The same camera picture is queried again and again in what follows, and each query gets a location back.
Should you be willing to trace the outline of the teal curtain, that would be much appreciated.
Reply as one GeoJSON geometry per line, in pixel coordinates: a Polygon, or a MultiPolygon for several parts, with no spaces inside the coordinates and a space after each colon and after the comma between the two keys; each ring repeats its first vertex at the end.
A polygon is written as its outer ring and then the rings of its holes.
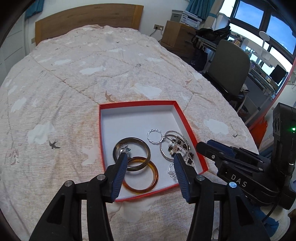
{"type": "Polygon", "coordinates": [[[223,3],[224,0],[191,0],[186,11],[202,20],[206,20],[208,16],[217,18],[223,3]]]}
{"type": "Polygon", "coordinates": [[[44,2],[44,0],[36,0],[34,3],[32,3],[25,12],[25,20],[33,17],[36,14],[41,13],[44,8],[44,2]]]}

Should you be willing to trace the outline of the black bag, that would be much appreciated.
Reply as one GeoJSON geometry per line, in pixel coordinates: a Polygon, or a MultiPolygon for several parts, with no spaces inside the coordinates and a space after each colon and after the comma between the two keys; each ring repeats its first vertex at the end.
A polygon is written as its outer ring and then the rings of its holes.
{"type": "Polygon", "coordinates": [[[221,40],[228,40],[230,33],[230,26],[226,26],[218,30],[201,28],[196,31],[197,36],[204,38],[215,45],[218,45],[221,40]]]}

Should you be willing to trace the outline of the wooden dresser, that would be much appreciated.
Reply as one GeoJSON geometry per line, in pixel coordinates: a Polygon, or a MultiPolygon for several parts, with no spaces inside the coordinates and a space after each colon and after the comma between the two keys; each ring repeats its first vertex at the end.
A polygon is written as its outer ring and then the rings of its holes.
{"type": "Polygon", "coordinates": [[[195,51],[191,42],[195,33],[195,28],[182,23],[167,21],[160,44],[180,58],[189,60],[195,51]]]}

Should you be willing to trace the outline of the red shallow box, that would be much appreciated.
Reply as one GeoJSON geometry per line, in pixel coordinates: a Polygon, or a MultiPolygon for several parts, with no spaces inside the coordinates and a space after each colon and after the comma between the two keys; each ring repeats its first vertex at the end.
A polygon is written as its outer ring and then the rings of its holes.
{"type": "Polygon", "coordinates": [[[156,187],[150,192],[136,194],[121,188],[117,202],[131,201],[171,189],[178,185],[168,175],[170,161],[160,152],[159,145],[147,140],[151,129],[181,133],[189,142],[193,153],[193,166],[198,174],[208,171],[205,158],[196,152],[198,140],[193,133],[183,111],[173,100],[148,100],[102,104],[99,106],[99,136],[104,168],[115,163],[112,152],[114,146],[123,138],[136,137],[145,141],[151,150],[151,161],[159,172],[156,187]]]}

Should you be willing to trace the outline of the teal curtain left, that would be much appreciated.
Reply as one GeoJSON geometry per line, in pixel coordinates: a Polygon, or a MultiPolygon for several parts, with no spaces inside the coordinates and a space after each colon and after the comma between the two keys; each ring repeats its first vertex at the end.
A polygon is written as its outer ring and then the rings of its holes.
{"type": "Polygon", "coordinates": [[[44,0],[36,0],[34,3],[32,3],[25,12],[25,20],[33,17],[36,14],[41,13],[44,8],[44,2],[44,0]]]}

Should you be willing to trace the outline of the thin silver bangle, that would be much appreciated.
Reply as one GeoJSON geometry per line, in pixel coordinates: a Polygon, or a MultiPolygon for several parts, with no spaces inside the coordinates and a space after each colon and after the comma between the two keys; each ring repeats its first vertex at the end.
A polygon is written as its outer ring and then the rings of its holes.
{"type": "Polygon", "coordinates": [[[159,144],[159,149],[166,160],[172,162],[175,154],[181,154],[185,161],[192,157],[190,144],[181,133],[167,131],[164,136],[164,140],[159,144]]]}

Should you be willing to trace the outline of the white sliding wardrobe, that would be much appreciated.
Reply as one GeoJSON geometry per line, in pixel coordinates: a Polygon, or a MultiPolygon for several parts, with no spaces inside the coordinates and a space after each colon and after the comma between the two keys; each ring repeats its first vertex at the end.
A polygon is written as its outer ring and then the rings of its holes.
{"type": "Polygon", "coordinates": [[[24,42],[24,24],[25,13],[23,13],[18,18],[1,46],[1,84],[8,75],[10,69],[26,55],[24,42]]]}

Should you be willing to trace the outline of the large twisted silver hoop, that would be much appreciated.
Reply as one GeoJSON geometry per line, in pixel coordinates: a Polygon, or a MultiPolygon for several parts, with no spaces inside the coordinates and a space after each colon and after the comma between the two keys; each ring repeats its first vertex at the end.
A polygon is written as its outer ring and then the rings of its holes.
{"type": "Polygon", "coordinates": [[[177,179],[177,174],[175,172],[175,167],[174,167],[174,164],[173,162],[170,163],[169,167],[168,167],[168,175],[175,181],[177,182],[178,179],[177,179]]]}

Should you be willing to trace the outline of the teal curtain right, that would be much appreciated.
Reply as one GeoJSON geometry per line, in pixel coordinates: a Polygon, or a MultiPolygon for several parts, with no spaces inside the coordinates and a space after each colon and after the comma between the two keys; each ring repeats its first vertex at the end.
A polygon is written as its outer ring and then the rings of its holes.
{"type": "Polygon", "coordinates": [[[224,0],[191,0],[186,11],[202,20],[206,20],[208,16],[217,18],[223,3],[224,0]]]}

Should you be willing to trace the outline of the wall power socket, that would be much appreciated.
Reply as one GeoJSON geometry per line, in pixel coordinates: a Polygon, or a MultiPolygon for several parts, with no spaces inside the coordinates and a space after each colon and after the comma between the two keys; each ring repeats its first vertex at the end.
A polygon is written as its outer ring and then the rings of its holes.
{"type": "Polygon", "coordinates": [[[164,29],[164,26],[155,24],[154,29],[162,31],[164,29]]]}

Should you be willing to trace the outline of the dark brown bangle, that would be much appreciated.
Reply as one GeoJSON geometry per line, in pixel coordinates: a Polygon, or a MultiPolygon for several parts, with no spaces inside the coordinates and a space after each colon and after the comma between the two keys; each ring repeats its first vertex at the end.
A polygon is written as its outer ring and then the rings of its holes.
{"type": "Polygon", "coordinates": [[[140,171],[145,168],[151,160],[151,150],[145,141],[136,137],[127,137],[121,139],[113,148],[112,156],[115,162],[118,161],[118,158],[121,153],[127,154],[128,164],[132,163],[132,160],[139,158],[139,151],[135,147],[141,148],[145,151],[145,155],[142,156],[143,162],[137,166],[127,166],[127,170],[130,172],[140,171]]]}

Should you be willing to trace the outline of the grey office chair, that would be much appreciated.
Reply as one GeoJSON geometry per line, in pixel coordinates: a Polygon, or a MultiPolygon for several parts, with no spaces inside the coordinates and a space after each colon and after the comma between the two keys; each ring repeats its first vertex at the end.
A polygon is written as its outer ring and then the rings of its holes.
{"type": "Polygon", "coordinates": [[[249,68],[250,59],[247,54],[237,45],[221,40],[204,77],[239,111],[248,93],[242,87],[249,68]]]}

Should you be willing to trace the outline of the wooden headboard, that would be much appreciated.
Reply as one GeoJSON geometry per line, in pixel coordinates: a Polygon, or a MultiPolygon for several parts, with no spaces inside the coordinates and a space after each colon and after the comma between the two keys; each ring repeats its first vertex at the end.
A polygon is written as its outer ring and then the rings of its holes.
{"type": "Polygon", "coordinates": [[[35,23],[35,43],[58,37],[86,25],[139,29],[144,6],[136,4],[91,4],[67,9],[35,23]]]}

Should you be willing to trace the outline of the white desk lamp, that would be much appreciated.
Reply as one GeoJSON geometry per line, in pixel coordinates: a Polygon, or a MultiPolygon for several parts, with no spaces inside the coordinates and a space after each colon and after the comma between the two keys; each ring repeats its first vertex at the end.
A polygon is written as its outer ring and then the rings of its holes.
{"type": "Polygon", "coordinates": [[[264,49],[264,44],[270,40],[270,36],[264,31],[260,31],[259,36],[263,40],[262,47],[261,47],[262,51],[261,51],[260,56],[263,57],[265,60],[269,61],[270,60],[270,53],[268,51],[266,51],[266,49],[264,49]]]}

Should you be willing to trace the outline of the amber translucent bangle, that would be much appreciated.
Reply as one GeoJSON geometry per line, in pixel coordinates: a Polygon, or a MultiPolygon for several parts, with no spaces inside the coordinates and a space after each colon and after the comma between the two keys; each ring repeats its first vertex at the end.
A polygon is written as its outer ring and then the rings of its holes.
{"type": "Polygon", "coordinates": [[[149,161],[141,170],[127,171],[126,178],[123,181],[125,189],[132,193],[144,194],[156,187],[159,180],[159,172],[156,165],[149,161]]]}

